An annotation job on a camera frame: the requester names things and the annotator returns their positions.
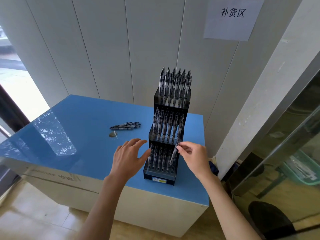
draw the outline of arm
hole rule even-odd
[[[230,199],[219,178],[211,172],[206,147],[183,141],[177,149],[208,192],[226,239],[261,240]]]
[[[109,239],[113,218],[122,189],[144,165],[151,150],[138,158],[139,148],[146,140],[132,139],[118,146],[110,174],[105,177],[97,202],[78,233],[78,240]]]

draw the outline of desk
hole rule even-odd
[[[55,202],[89,212],[109,174],[118,145],[148,140],[153,108],[70,95],[0,144],[5,164]],[[140,121],[141,127],[109,127]],[[204,145],[202,115],[188,114],[184,141]],[[148,143],[139,150],[140,157]],[[209,206],[209,197],[185,161],[179,159],[175,185],[143,178],[143,168],[120,196],[114,218],[181,237]]]

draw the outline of black tiered pen holder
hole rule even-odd
[[[165,112],[168,110],[169,114],[171,111],[173,111],[174,114],[178,113],[179,120],[180,120],[180,116],[184,115],[184,122],[186,122],[189,105],[190,105],[191,89],[189,89],[187,98],[180,99],[180,102],[178,98],[174,99],[172,97],[170,100],[168,96],[167,97],[161,96],[159,99],[158,92],[159,92],[159,88],[157,89],[154,95],[154,113],[156,112],[157,108],[159,108],[160,111],[161,109],[163,109]],[[183,126],[183,129],[181,131],[181,136],[180,138],[178,138],[177,133],[175,137],[173,137],[172,134],[169,137],[168,135],[165,135],[163,137],[162,134],[158,135],[157,133],[152,133],[152,126],[151,126],[151,129],[149,132],[149,148],[151,147],[151,143],[152,143],[154,147],[157,145],[158,148],[162,147],[162,148],[166,148],[167,151],[170,151],[170,149],[173,151],[178,139],[179,139],[179,142],[183,141],[184,128],[185,126]],[[167,165],[167,162],[168,160],[170,160],[170,158],[171,158],[171,155],[167,156],[165,165]],[[169,168],[167,168],[166,166],[164,168],[157,167],[157,165],[153,165],[153,162],[151,163],[151,165],[149,165],[149,162],[147,160],[143,169],[143,178],[150,179],[152,181],[156,181],[160,183],[174,185],[176,176],[177,176],[178,161],[179,161],[179,153],[177,153],[175,162]]]

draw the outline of person's left hand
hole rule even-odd
[[[139,169],[141,169],[151,153],[151,149],[147,149],[144,154],[138,158],[138,151],[146,142],[146,140],[136,138],[118,146],[113,155],[110,175],[113,175],[124,183],[133,177]]]

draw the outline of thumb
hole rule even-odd
[[[186,152],[185,149],[183,149],[181,146],[177,145],[177,149],[180,153],[180,155],[186,160],[186,158],[189,156],[189,154]]]
[[[151,149],[149,148],[142,154],[141,157],[139,157],[139,160],[145,162],[148,159],[150,153],[151,153]]]

